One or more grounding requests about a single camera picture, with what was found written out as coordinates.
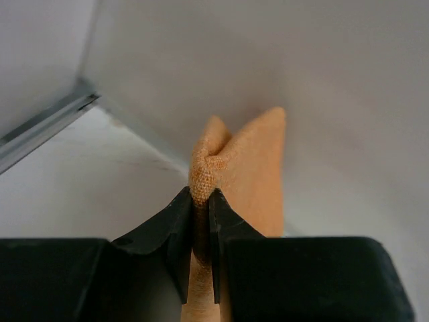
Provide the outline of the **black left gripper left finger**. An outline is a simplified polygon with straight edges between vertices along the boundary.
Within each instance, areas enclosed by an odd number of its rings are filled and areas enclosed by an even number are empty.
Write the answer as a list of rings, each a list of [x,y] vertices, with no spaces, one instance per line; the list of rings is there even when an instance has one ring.
[[[113,245],[140,258],[159,254],[183,304],[187,303],[193,243],[190,189],[184,187],[159,213],[113,240]]]

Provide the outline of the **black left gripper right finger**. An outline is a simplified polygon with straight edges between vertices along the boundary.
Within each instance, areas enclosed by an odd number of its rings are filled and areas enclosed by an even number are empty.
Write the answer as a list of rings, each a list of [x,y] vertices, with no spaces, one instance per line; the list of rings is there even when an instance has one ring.
[[[214,302],[221,304],[222,292],[236,288],[238,276],[250,279],[250,246],[265,237],[231,208],[219,188],[209,197],[208,218]]]

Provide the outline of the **orange cloth placemat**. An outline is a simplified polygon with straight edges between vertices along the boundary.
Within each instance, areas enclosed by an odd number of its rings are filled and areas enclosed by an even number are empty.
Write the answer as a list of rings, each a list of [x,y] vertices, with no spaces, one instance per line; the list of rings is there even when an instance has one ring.
[[[191,157],[188,186],[193,201],[194,244],[188,300],[182,321],[221,321],[210,263],[208,199],[219,188],[228,204],[259,233],[284,232],[282,162],[286,112],[274,107],[231,134],[212,116]]]

